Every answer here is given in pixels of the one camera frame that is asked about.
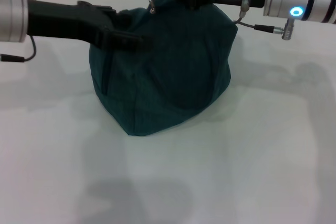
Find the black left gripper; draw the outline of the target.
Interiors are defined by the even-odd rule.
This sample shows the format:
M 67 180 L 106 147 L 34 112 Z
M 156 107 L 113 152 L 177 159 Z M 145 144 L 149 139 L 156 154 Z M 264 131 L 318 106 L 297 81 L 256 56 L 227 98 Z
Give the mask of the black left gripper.
M 117 30 L 110 29 L 110 21 Z M 150 37 L 118 30 L 132 25 L 132 16 L 117 12 L 110 6 L 102 10 L 87 3 L 56 4 L 37 0 L 28 1 L 28 28 L 30 36 L 82 40 L 102 50 L 148 50 Z

